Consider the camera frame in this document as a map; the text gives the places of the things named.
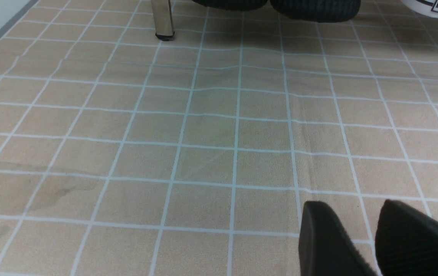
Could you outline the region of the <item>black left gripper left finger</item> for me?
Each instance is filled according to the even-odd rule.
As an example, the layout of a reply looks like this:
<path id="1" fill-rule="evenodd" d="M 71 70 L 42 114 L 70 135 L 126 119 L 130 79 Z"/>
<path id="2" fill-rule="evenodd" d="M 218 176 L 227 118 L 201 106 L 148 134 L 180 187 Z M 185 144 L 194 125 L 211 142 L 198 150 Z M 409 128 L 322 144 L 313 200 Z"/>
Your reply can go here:
<path id="1" fill-rule="evenodd" d="M 302 276 L 376 276 L 334 210 L 322 201 L 303 204 L 298 242 Z"/>

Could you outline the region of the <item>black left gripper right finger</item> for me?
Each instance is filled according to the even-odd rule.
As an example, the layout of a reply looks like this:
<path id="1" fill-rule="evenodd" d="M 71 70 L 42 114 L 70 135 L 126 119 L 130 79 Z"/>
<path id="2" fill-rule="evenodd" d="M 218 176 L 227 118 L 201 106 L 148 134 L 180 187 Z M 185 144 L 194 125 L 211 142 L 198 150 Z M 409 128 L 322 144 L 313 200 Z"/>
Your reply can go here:
<path id="1" fill-rule="evenodd" d="M 385 200 L 375 235 L 384 276 L 438 276 L 438 221 L 398 200 Z"/>

